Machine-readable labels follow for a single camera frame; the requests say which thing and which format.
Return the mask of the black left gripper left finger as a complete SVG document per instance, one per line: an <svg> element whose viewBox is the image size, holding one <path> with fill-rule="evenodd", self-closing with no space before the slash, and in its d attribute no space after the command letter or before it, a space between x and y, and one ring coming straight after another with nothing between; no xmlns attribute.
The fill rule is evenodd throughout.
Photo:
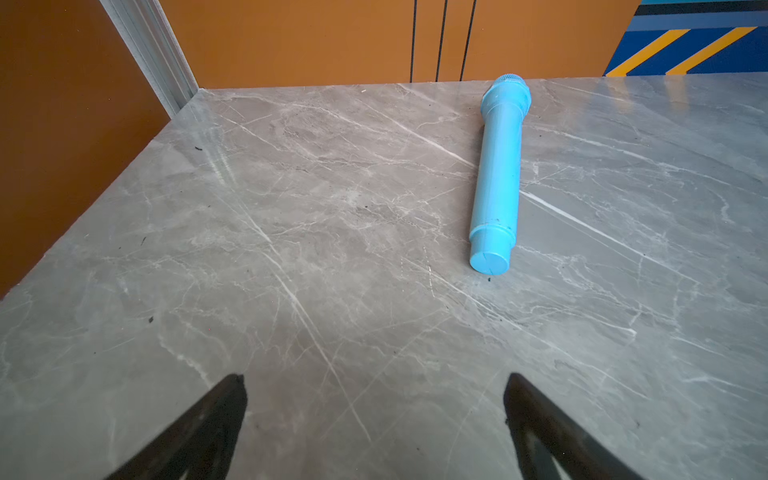
<svg viewBox="0 0 768 480"><path fill-rule="evenodd" d="M247 407L244 377L229 374L110 479L224 479Z"/></svg>

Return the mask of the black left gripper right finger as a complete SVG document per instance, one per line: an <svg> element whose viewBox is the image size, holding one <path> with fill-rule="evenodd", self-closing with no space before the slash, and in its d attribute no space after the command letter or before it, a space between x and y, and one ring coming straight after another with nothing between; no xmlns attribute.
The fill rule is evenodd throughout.
<svg viewBox="0 0 768 480"><path fill-rule="evenodd" d="M640 477L523 375L509 376L503 403L524 479Z"/></svg>

